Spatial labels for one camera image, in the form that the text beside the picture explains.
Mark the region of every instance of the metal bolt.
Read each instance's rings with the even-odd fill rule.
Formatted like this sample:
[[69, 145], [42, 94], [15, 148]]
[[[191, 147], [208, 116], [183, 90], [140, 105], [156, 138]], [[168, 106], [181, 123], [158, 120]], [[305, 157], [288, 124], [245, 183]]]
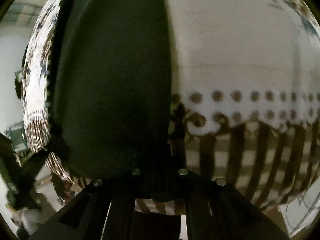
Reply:
[[102, 179], [95, 179], [93, 182], [93, 185], [95, 185], [96, 187], [101, 186], [102, 184], [103, 184]]
[[187, 174], [189, 173], [189, 171], [188, 171], [187, 169], [180, 169], [180, 170], [178, 171], [178, 173], [179, 173], [180, 175], [185, 176], [185, 175], [187, 175]]
[[227, 181], [224, 178], [218, 178], [216, 179], [216, 183], [219, 186], [225, 186], [227, 184]]
[[131, 171], [131, 174], [132, 174], [132, 175], [139, 175], [140, 173], [141, 173], [140, 169], [133, 169], [133, 170]]

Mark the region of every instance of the brown polka dot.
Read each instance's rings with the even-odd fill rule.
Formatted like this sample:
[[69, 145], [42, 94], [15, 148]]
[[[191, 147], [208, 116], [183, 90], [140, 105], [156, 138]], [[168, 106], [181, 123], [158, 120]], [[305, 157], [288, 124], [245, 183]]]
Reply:
[[259, 119], [259, 111], [253, 111], [252, 112], [252, 114], [251, 114], [251, 116], [250, 116], [250, 119], [252, 120], [252, 121], [257, 121], [258, 119]]
[[295, 102], [297, 100], [297, 94], [295, 92], [291, 93], [291, 100]]
[[313, 101], [313, 94], [309, 93], [308, 98], [309, 98], [309, 101], [312, 102]]
[[171, 96], [171, 102], [173, 104], [179, 103], [181, 101], [180, 95], [179, 94], [173, 94]]
[[271, 91], [266, 92], [266, 100], [273, 101], [273, 93]]
[[212, 119], [214, 122], [219, 123], [219, 124], [223, 124], [227, 121], [226, 117], [220, 112], [214, 113], [212, 116]]
[[199, 104], [202, 101], [202, 95], [198, 92], [191, 94], [189, 98], [190, 98], [190, 101], [195, 104]]
[[287, 116], [287, 112], [285, 110], [282, 110], [279, 114], [280, 119], [285, 119], [285, 117]]
[[281, 99], [282, 102], [285, 102], [287, 100], [287, 93], [282, 91], [280, 93], [280, 99]]
[[257, 102], [259, 100], [259, 92], [258, 91], [252, 91], [251, 92], [251, 101]]
[[242, 94], [239, 90], [236, 90], [236, 91], [233, 91], [233, 93], [231, 94], [231, 97], [234, 101], [240, 102], [242, 98]]
[[290, 117], [291, 117], [291, 119], [295, 119], [297, 117], [297, 112], [294, 111], [294, 110], [291, 110], [290, 111]]
[[275, 113], [272, 110], [268, 110], [267, 114], [266, 114], [266, 117], [268, 119], [273, 119], [275, 117]]
[[313, 117], [313, 109], [312, 108], [309, 109], [309, 116]]
[[232, 119], [236, 123], [240, 123], [241, 122], [241, 118], [242, 118], [242, 116], [241, 116], [241, 113], [239, 113], [239, 112], [235, 112], [235, 113], [232, 114]]
[[212, 99], [215, 102], [221, 102], [223, 100], [223, 93], [219, 90], [216, 90], [212, 93]]
[[194, 113], [189, 117], [189, 121], [192, 122], [195, 127], [203, 127], [205, 125], [206, 119], [203, 115]]

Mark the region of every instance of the silver screw head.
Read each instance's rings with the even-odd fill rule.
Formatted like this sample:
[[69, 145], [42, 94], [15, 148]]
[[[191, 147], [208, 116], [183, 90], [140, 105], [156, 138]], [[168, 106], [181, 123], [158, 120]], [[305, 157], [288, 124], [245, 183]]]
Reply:
[[178, 170], [178, 173], [182, 176], [185, 176], [189, 173], [189, 171], [187, 169], [180, 169]]
[[140, 173], [141, 173], [140, 169], [133, 169], [133, 170], [131, 171], [131, 174], [132, 174], [132, 175], [139, 175]]
[[102, 179], [95, 179], [93, 182], [93, 185], [95, 185], [96, 187], [101, 186], [103, 184]]
[[216, 183], [219, 186], [225, 186], [227, 184], [227, 181], [224, 178], [218, 178], [216, 179]]

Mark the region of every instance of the checkered pattern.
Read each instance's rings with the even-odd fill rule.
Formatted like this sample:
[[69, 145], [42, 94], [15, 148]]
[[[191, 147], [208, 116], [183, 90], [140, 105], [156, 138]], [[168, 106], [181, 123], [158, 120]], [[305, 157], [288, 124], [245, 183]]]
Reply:
[[19, 26], [34, 26], [41, 6], [27, 3], [13, 3], [1, 23]]

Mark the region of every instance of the dark green fabric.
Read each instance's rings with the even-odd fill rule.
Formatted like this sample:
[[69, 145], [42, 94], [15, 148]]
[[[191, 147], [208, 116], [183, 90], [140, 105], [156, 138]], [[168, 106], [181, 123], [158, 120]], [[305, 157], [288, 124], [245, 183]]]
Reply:
[[171, 62], [164, 0], [60, 5], [51, 111], [70, 150], [60, 157], [88, 178], [110, 177], [167, 141]]

